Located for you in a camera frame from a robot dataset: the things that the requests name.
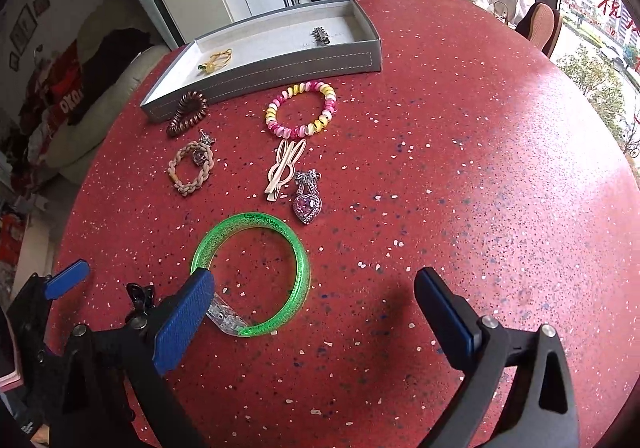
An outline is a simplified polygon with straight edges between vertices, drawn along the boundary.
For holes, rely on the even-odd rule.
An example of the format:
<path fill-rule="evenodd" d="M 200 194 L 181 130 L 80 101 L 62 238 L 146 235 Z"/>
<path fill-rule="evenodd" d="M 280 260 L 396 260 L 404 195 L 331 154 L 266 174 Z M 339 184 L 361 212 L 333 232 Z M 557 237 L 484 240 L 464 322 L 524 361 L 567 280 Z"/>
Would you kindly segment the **cream hair clip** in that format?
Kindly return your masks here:
<path fill-rule="evenodd" d="M 277 153 L 276 162 L 268 171 L 268 184 L 264 190 L 266 199 L 274 202 L 279 198 L 281 188 L 293 179 L 295 174 L 295 166 L 299 158 L 303 155 L 306 147 L 306 141 L 288 141 L 282 139 Z"/>

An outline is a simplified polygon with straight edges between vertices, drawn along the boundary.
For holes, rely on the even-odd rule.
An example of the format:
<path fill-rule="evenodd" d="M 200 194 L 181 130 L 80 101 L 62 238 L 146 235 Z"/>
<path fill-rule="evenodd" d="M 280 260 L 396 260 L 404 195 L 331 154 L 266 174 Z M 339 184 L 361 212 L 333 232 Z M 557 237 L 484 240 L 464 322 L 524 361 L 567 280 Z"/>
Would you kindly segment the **silver hair clip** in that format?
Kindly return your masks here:
<path fill-rule="evenodd" d="M 328 32 L 323 27 L 314 27 L 311 30 L 311 35 L 314 37 L 314 42 L 317 45 L 329 45 L 331 43 L 331 38 Z"/>

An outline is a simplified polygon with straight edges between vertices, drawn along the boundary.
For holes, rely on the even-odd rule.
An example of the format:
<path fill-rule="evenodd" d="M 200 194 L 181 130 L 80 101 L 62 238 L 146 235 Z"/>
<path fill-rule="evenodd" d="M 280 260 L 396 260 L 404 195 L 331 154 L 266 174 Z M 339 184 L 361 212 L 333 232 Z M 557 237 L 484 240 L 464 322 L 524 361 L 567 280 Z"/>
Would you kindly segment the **green translucent bangle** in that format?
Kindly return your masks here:
<path fill-rule="evenodd" d="M 274 335 L 304 307 L 311 288 L 303 242 L 266 213 L 239 213 L 216 224 L 196 247 L 191 268 L 218 278 L 207 317 L 235 338 Z"/>

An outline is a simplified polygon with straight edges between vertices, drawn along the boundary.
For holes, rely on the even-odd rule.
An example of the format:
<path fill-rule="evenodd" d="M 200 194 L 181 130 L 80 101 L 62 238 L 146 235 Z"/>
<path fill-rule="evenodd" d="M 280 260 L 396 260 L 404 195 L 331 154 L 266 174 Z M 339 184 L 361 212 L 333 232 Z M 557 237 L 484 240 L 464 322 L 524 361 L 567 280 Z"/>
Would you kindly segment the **grey jewelry tray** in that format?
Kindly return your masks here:
<path fill-rule="evenodd" d="M 329 45 L 311 30 L 323 27 Z M 231 62 L 211 75 L 198 65 L 232 49 Z M 382 42 L 356 0 L 324 0 L 241 20 L 195 39 L 172 61 L 140 108 L 154 123 L 169 120 L 178 101 L 198 91 L 210 104 L 302 81 L 382 70 Z"/>

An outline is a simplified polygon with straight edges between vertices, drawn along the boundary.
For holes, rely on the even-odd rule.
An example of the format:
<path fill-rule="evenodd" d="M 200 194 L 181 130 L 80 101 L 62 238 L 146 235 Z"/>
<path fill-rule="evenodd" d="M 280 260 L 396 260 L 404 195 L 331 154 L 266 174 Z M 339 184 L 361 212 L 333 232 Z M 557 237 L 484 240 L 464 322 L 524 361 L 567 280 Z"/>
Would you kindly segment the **pink heart crystal brooch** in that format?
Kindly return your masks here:
<path fill-rule="evenodd" d="M 319 179 L 320 173 L 316 169 L 294 174 L 296 193 L 293 211 L 304 225 L 309 225 L 322 210 L 322 200 L 318 190 Z"/>

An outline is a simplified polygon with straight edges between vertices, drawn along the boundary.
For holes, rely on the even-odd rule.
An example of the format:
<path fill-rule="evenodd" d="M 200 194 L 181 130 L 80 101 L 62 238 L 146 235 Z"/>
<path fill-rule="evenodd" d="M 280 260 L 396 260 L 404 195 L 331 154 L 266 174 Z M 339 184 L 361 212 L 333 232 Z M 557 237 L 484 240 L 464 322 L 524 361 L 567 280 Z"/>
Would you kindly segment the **beige sofa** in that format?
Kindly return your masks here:
<path fill-rule="evenodd" d="M 140 53 L 118 79 L 92 104 L 76 125 L 64 123 L 44 156 L 44 165 L 81 185 L 108 131 L 147 75 L 169 53 L 157 44 Z"/>

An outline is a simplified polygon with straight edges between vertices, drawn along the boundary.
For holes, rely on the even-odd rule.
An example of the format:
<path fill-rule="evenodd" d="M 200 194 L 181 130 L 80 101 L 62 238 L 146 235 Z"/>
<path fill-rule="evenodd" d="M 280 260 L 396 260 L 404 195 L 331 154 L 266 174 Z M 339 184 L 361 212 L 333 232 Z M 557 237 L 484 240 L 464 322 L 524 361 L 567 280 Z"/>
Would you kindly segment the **black garment on sofa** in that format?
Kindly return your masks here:
<path fill-rule="evenodd" d="M 81 66 L 84 97 L 70 113 L 67 124 L 77 125 L 128 65 L 150 46 L 151 34 L 137 28 L 116 29 L 107 34 L 93 57 Z"/>

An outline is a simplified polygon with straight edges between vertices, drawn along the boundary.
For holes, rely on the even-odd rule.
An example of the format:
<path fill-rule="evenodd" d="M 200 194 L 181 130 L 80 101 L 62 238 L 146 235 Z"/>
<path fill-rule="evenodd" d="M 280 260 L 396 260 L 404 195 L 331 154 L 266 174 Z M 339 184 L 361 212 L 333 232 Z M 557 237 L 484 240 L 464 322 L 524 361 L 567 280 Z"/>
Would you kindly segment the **brown chair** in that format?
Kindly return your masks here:
<path fill-rule="evenodd" d="M 555 49 L 561 29 L 560 12 L 544 2 L 536 2 L 515 27 L 518 34 L 548 58 Z"/>

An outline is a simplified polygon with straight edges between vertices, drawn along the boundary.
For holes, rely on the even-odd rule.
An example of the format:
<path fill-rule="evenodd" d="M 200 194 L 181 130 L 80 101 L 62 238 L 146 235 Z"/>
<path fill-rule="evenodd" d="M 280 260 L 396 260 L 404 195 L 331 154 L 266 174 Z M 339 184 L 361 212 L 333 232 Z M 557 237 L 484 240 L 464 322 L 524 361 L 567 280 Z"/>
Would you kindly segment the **gold green jewelry piece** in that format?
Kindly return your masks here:
<path fill-rule="evenodd" d="M 214 72 L 226 67 L 232 58 L 232 49 L 218 51 L 209 56 L 202 64 L 198 65 L 198 72 L 203 75 L 211 75 Z"/>

